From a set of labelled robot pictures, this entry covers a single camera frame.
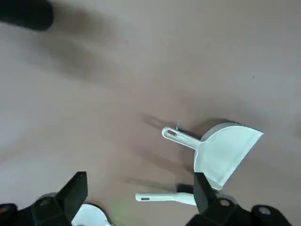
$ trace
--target screw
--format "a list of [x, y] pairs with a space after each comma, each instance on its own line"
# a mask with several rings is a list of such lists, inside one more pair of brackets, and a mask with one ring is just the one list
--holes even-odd
[[230, 202], [226, 199], [221, 199], [220, 200], [220, 205], [222, 206], [230, 206]]
[[270, 215], [271, 214], [271, 211], [265, 207], [265, 206], [261, 206], [259, 207], [259, 212], [262, 213], [263, 215]]

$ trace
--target hanging hole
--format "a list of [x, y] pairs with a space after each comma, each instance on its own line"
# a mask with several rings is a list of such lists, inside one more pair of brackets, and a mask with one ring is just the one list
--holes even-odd
[[168, 134], [173, 135], [175, 137], [178, 135], [176, 132], [173, 132], [171, 130], [168, 130], [167, 132], [168, 132]]

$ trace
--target white plastic handle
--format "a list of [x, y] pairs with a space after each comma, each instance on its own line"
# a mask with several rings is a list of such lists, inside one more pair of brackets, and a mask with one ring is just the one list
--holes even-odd
[[139, 202], [166, 202], [175, 201], [196, 206], [193, 194], [189, 193], [137, 193], [136, 200]]
[[166, 139], [172, 140], [174, 142], [177, 142], [181, 145], [190, 147], [195, 150], [197, 150], [199, 145], [202, 143], [198, 139], [195, 139], [194, 137], [191, 137], [185, 133], [182, 133], [170, 127], [165, 127], [162, 129], [162, 136], [164, 136]]

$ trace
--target dustpan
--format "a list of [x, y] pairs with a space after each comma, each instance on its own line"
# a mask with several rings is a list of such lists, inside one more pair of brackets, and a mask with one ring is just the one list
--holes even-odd
[[98, 206], [90, 203], [81, 205], [74, 216], [72, 226], [112, 226], [106, 213]]
[[263, 133], [238, 123], [222, 123], [201, 140], [170, 127], [163, 128], [162, 135], [194, 149], [194, 171], [203, 172], [211, 187], [221, 190]]

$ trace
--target black cylindrical object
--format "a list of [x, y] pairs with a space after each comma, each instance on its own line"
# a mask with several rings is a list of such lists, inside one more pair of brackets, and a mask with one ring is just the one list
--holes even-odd
[[36, 31], [53, 23], [52, 5], [46, 0], [0, 0], [0, 21]]

